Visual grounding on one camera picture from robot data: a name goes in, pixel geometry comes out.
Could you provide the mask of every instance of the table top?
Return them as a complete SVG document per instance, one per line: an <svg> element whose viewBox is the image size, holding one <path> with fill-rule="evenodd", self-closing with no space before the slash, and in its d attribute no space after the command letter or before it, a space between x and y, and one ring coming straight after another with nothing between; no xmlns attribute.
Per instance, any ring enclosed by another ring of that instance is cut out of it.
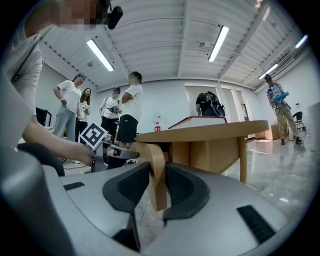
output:
<svg viewBox="0 0 320 256"><path fill-rule="evenodd" d="M135 137L137 142L198 142L242 137L269 129L267 120L230 122L214 125L154 131Z"/></svg>

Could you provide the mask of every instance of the ceiling beam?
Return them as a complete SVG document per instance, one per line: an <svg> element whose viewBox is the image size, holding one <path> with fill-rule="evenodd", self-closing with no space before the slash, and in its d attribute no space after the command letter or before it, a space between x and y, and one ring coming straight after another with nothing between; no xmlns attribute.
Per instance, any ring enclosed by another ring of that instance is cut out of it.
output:
<svg viewBox="0 0 320 256"><path fill-rule="evenodd" d="M257 17L255 18L253 24L251 25L248 33L246 34L245 38L241 42L240 46L236 50L236 52L241 55L243 51L246 49L247 45L249 44L250 40L254 37L255 33L258 31L261 24L266 20L267 16L270 13L270 4L267 2L265 3L261 10L259 11ZM238 54L234 54L229 62L226 64L224 69L221 71L219 76L219 82L224 78L228 70L233 66L233 64L237 61L240 57Z"/></svg>
<svg viewBox="0 0 320 256"><path fill-rule="evenodd" d="M246 85L261 71L263 72L263 70L272 62L274 62L277 56L281 54L290 43L293 44L293 42L295 42L296 37L297 33L295 31L295 27L293 27L287 37L282 41L282 43L280 43L280 45L273 51L273 53L271 53L271 55L260 65L261 69L257 68L255 71L253 71L246 79L243 80L243 84Z"/></svg>
<svg viewBox="0 0 320 256"><path fill-rule="evenodd" d="M212 77L193 77L193 76L181 76L181 77L163 77L163 76L149 76L146 78L143 78L143 82L142 82L142 86L144 83L148 83L148 82L159 82L159 81L165 81L165 80L197 80L199 81L199 84L201 84L200 81L213 81L213 82L218 82L219 78L212 78ZM221 82L226 83L226 86L242 86L242 87L246 87L249 88L249 86L243 85L242 83L239 82L234 82L234 81L230 81L230 80L222 80ZM121 87L121 86L127 86L128 83L117 83L117 84L113 84L111 87L108 88L100 88L100 90L98 90L98 93L101 93L103 91L112 89L114 87Z"/></svg>
<svg viewBox="0 0 320 256"><path fill-rule="evenodd" d="M105 29L105 26L98 26L100 31L101 31L101 38L105 41L106 43L106 48L110 52L112 58L114 59L114 62L117 67L119 67L125 76L125 80L128 80L129 76L129 70L125 64L125 61L123 58L119 55L117 51L117 45L116 43L110 38L110 33L107 34L107 31Z"/></svg>
<svg viewBox="0 0 320 256"><path fill-rule="evenodd" d="M180 49L178 77L181 77L183 62L185 60L185 54L186 54L186 48L187 48L187 42L188 42L188 34L189 34L189 26L190 26L190 20L191 20L191 11L192 11L192 0L185 0L184 1L182 43L181 43L181 49Z"/></svg>

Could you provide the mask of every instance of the person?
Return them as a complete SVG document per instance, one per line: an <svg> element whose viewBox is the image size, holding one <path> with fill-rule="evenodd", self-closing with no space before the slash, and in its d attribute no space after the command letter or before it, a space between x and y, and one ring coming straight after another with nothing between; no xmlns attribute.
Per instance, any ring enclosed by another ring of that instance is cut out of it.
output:
<svg viewBox="0 0 320 256"><path fill-rule="evenodd" d="M204 93L200 93L195 102L195 110L198 113L198 116L203 116L207 109L208 104L205 101Z"/></svg>
<svg viewBox="0 0 320 256"><path fill-rule="evenodd" d="M78 104L81 97L79 86L85 79L83 74L77 74L72 81L66 80L53 88L55 96L61 101L55 118L53 134L62 138L66 128L66 138L71 142L76 141L76 116L78 116Z"/></svg>
<svg viewBox="0 0 320 256"><path fill-rule="evenodd" d="M272 77L269 74L264 76L266 83L269 85L267 90L267 97L270 102L271 107L274 109L276 118L278 120L279 133L281 138L281 145L285 145L285 132L284 132L284 121L287 119L292 133L293 138L295 139L295 143L300 144L302 140L299 138L297 127L295 124L295 120L291 114L290 107L286 103L284 99L275 101L273 97L279 96L284 93L280 84L274 82Z"/></svg>
<svg viewBox="0 0 320 256"><path fill-rule="evenodd" d="M4 73L33 111L31 120L24 127L23 139L46 146L56 157L78 160L88 166L93 159L89 146L59 138L37 121L35 95L42 69L42 54L37 42L40 31L48 26L71 28L78 24L102 24L109 5L109 0L39 1L20 23L1 60Z"/></svg>
<svg viewBox="0 0 320 256"><path fill-rule="evenodd" d="M144 92L141 82L142 75L137 71L132 72L128 78L130 87L121 98L123 110L117 140L120 142L120 147L131 150L136 149L133 143L137 136L137 126L141 116L141 100Z"/></svg>
<svg viewBox="0 0 320 256"><path fill-rule="evenodd" d="M101 127L112 135L112 142L115 141L117 126L119 124L118 114L122 113L119 100L120 92L121 89L119 87L113 89L112 96L104 98L99 108L102 119Z"/></svg>
<svg viewBox="0 0 320 256"><path fill-rule="evenodd" d="M80 102L77 106L76 122L75 122L75 142L78 142L79 134L81 134L88 126L88 116L91 112L90 101L91 89L86 88L80 97ZM86 142L80 138L80 143L86 144Z"/></svg>

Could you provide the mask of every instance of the black shirt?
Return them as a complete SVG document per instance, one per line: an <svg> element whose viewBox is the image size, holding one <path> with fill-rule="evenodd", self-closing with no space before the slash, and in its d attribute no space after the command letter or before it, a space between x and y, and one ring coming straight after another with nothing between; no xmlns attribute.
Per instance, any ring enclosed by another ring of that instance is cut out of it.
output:
<svg viewBox="0 0 320 256"><path fill-rule="evenodd" d="M205 113L205 111L207 110L208 106L205 103L205 100L201 100L200 97L198 96L198 98L196 98L196 102L195 104L200 104L200 108L201 108L201 114L203 115Z"/></svg>

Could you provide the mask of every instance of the blue object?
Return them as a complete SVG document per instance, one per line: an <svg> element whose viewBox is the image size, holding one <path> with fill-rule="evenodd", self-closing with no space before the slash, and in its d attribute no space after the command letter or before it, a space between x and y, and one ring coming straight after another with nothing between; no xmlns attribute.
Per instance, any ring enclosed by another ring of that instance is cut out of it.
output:
<svg viewBox="0 0 320 256"><path fill-rule="evenodd" d="M277 97L274 97L273 100L278 102L278 101L284 99L285 97L287 97L288 95L289 95L289 92L285 92L285 93L283 93L283 94L281 94L281 95L279 95Z"/></svg>

